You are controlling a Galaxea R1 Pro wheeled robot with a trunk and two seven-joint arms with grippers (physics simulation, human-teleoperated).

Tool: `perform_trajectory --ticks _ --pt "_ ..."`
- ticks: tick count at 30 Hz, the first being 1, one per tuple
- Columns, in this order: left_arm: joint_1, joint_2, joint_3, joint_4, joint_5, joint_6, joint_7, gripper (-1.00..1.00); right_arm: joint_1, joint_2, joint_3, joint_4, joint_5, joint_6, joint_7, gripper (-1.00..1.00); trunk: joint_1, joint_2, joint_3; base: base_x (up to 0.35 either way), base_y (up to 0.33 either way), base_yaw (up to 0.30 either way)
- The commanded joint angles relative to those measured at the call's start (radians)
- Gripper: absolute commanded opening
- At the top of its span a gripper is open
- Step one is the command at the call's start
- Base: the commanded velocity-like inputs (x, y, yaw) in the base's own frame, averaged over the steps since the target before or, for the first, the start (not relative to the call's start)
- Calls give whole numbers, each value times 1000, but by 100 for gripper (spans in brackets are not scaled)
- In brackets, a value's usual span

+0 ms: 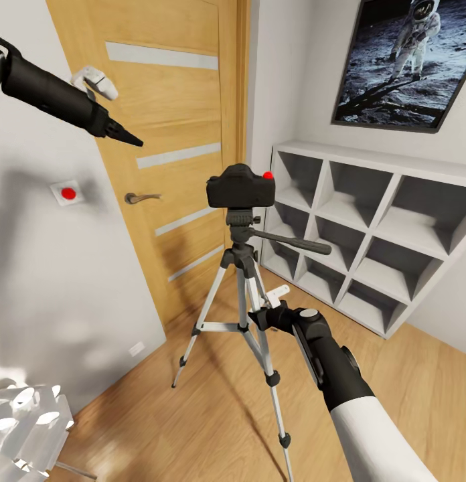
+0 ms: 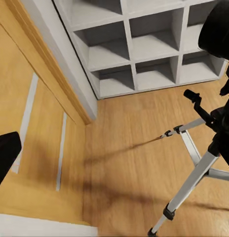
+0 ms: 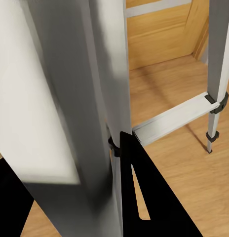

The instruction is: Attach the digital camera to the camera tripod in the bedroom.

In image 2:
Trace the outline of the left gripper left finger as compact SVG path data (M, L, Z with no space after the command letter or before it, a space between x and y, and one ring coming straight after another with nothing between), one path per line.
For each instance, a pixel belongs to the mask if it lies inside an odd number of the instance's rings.
M0 135L0 184L22 150L17 131Z

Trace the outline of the camera tripod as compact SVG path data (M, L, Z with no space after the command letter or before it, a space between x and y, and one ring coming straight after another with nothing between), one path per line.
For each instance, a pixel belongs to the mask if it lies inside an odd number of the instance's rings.
M226 74L229 78L229 66ZM220 92L221 96L225 96L227 93L229 93L229 79ZM200 107L202 98L199 95L199 93L194 93L189 89L186 89L184 92L184 96L189 98L191 102L194 103L194 109L197 111L197 113L199 113L201 118L186 125L174 127L174 131L169 130L164 134L164 136L160 136L160 139L163 139L164 137L170 137L175 133L180 134L195 165L195 168L174 198L166 205L163 210L163 216L160 218L154 228L150 229L148 232L148 237L156 237L156 231L166 219L173 220L173 217L175 216L174 212L180 207L180 205L185 201L185 199L190 195L190 193L204 177L229 181L229 171L211 168L221 156L217 149L220 134L222 131L229 132L229 99L225 106L217 108L208 114L203 108ZM200 156L188 132L188 129L200 126L202 124L206 124L216 132L212 139L213 142L209 145L208 150L203 157Z

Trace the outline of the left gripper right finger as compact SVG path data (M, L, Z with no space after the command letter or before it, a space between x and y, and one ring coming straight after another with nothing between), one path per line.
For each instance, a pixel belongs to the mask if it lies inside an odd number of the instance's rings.
M218 140L217 149L229 165L229 132L221 132Z

